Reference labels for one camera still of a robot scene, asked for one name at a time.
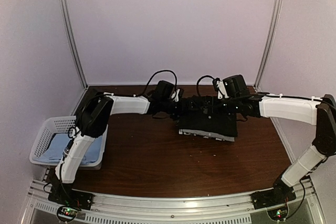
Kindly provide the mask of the black long sleeve shirt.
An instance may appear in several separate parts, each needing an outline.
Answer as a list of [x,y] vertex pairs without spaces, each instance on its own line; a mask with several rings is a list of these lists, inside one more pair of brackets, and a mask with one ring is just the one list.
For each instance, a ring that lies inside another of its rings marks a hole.
[[177,127],[179,129],[188,130],[202,130],[206,132],[219,133],[224,136],[231,136],[236,138],[238,136],[237,131],[237,116],[234,113],[231,114],[212,114],[207,115],[202,112],[203,97],[216,97],[216,96],[192,96],[195,104],[197,105],[197,111],[191,112],[185,116],[180,117],[177,120]]

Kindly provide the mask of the grey cloth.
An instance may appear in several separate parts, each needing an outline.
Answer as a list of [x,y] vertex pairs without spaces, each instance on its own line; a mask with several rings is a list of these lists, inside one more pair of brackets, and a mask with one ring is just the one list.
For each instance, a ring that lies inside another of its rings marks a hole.
[[224,136],[219,133],[206,132],[202,130],[188,130],[188,129],[179,129],[178,133],[180,135],[192,135],[192,136],[201,136],[203,138],[212,138],[218,141],[228,141],[234,142],[235,138],[231,136]]

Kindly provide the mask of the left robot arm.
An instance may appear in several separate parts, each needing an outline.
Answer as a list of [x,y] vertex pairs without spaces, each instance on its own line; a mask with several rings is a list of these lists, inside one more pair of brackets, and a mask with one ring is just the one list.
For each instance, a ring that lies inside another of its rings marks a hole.
[[198,110],[196,97],[183,98],[183,90],[167,81],[159,81],[154,90],[133,96],[96,92],[76,114],[75,124],[68,130],[69,142],[62,150],[61,158],[49,184],[48,199],[64,205],[75,204],[81,195],[72,185],[77,170],[92,143],[107,129],[113,114],[167,113],[178,120]]

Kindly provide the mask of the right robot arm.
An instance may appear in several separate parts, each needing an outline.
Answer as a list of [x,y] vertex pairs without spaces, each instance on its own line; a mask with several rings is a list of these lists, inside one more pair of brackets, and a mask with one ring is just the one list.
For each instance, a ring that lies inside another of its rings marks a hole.
[[315,126],[311,145],[274,182],[269,192],[272,203],[279,204],[289,196],[292,187],[320,164],[335,155],[335,99],[326,94],[321,98],[296,97],[267,92],[250,93],[240,74],[212,78],[217,92],[214,107],[243,118],[281,118]]

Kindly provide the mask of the white plastic mesh basket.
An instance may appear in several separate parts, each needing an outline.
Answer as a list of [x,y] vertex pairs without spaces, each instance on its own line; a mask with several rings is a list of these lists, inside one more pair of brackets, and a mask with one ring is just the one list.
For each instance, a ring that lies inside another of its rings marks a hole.
[[[75,125],[75,116],[60,116],[47,119],[42,127],[40,128],[37,137],[33,143],[29,160],[31,163],[36,165],[41,165],[45,167],[56,167],[56,165],[52,164],[43,164],[42,162],[34,162],[32,159],[35,157],[39,157],[42,154],[42,151],[47,149],[47,144],[51,141],[52,137],[58,133],[66,133],[68,135],[68,130],[72,126]],[[102,134],[102,143],[101,143],[101,151],[100,156],[97,162],[90,164],[88,166],[79,166],[80,169],[93,169],[99,170],[102,164],[102,158],[105,150],[107,138],[107,130]]]

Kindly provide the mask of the right circuit board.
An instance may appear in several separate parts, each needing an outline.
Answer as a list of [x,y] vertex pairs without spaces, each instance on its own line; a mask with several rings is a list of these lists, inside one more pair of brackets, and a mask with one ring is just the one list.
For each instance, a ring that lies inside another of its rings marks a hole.
[[288,216],[288,212],[289,210],[285,206],[267,209],[268,217],[272,221],[283,221]]

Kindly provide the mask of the circuit board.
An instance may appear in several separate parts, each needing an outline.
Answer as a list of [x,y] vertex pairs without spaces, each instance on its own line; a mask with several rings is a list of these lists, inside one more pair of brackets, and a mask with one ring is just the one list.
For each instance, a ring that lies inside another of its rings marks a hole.
[[78,208],[60,206],[56,211],[56,217],[62,222],[73,221],[77,217],[79,211]]
[[285,206],[267,209],[268,217],[272,221],[283,221],[288,216],[288,212],[289,210]]

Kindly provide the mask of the folded light blue shirt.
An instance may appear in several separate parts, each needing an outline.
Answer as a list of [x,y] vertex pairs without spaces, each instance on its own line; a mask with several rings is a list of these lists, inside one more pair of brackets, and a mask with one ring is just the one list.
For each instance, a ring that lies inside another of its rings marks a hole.
[[[32,160],[36,162],[42,162],[43,164],[57,165],[61,160],[63,150],[69,142],[69,137],[66,133],[58,133],[52,137],[47,149],[42,151],[39,157],[35,157]],[[102,136],[95,139],[86,151],[80,166],[88,166],[97,162],[101,151]]]

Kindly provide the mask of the left circuit board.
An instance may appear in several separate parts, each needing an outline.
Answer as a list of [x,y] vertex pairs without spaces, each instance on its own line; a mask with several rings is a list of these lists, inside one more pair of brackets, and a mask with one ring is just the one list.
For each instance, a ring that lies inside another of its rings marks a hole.
[[56,211],[56,217],[62,222],[73,221],[77,217],[79,211],[78,208],[60,206]]

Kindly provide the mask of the front aluminium rail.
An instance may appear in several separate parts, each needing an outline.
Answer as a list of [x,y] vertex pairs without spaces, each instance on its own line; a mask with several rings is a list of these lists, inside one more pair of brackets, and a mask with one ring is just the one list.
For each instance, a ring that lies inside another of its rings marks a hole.
[[[304,202],[286,221],[273,220],[271,214],[288,206],[291,215],[299,206],[303,189],[295,185],[296,199],[287,205],[256,209],[252,192],[191,198],[145,198],[93,194],[90,210],[82,210],[70,223],[325,223],[320,203],[310,179]],[[19,223],[62,223],[56,212],[60,204],[48,201],[50,185],[33,180]]]

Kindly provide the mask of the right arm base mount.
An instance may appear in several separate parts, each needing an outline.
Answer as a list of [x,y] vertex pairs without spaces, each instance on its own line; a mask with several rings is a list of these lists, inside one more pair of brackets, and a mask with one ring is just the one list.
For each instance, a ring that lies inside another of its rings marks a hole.
[[251,194],[254,209],[273,207],[295,199],[296,194],[292,187],[275,186],[272,189],[256,191]]

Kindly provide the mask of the right aluminium corner post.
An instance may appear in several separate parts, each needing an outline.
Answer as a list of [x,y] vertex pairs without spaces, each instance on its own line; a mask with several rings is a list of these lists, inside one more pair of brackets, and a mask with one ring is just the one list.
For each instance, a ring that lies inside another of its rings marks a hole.
[[283,0],[274,0],[269,29],[268,29],[268,33],[266,37],[266,42],[265,42],[264,50],[262,53],[262,58],[261,58],[261,62],[259,65],[258,72],[257,72],[257,76],[256,76],[256,79],[253,85],[256,90],[260,90],[262,77],[267,67],[267,62],[269,60],[272,45],[274,43],[274,39],[276,35],[276,29],[277,29],[277,25],[279,22],[282,4],[283,4]]

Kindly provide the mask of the aluminium corner post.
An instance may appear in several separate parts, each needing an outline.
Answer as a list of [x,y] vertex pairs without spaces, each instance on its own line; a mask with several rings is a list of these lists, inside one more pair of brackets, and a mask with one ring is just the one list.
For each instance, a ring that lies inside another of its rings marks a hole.
[[261,62],[259,65],[258,72],[257,72],[257,76],[256,76],[256,79],[253,85],[256,90],[260,90],[262,77],[267,67],[267,62],[269,60],[272,45],[274,43],[274,39],[276,35],[276,29],[277,29],[277,25],[279,22],[282,4],[283,4],[283,0],[274,0],[269,29],[268,29],[268,33],[266,37],[266,42],[265,42],[264,50],[262,53],[262,58],[261,58]]
[[72,58],[75,64],[75,70],[78,74],[81,86],[85,89],[88,87],[88,84],[87,84],[85,74],[83,71],[83,67],[82,67],[79,54],[78,54],[74,32],[73,32],[73,28],[71,25],[68,3],[67,3],[67,0],[59,0],[59,1],[60,1],[61,13],[62,13],[63,20],[64,20],[65,32],[66,32],[66,36],[68,39],[70,52],[71,52],[71,55],[72,55]]

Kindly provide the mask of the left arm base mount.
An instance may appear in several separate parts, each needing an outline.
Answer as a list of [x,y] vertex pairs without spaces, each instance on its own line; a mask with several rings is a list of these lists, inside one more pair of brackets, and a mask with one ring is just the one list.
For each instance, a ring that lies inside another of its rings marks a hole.
[[93,194],[73,189],[67,190],[62,187],[52,187],[48,200],[80,210],[90,210],[93,202]]

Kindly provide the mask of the left aluminium corner post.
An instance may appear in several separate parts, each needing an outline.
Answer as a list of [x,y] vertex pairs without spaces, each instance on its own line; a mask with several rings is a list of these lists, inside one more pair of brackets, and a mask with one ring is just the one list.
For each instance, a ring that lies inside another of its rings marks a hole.
[[66,36],[68,39],[70,52],[71,52],[71,55],[72,55],[72,58],[75,64],[75,70],[78,74],[81,86],[85,89],[88,87],[88,84],[87,84],[85,74],[83,71],[83,67],[82,67],[79,54],[78,54],[74,32],[73,32],[73,28],[71,25],[68,3],[67,3],[67,0],[59,0],[59,1],[60,1],[61,13],[62,13],[63,20],[64,20],[65,32],[66,32]]

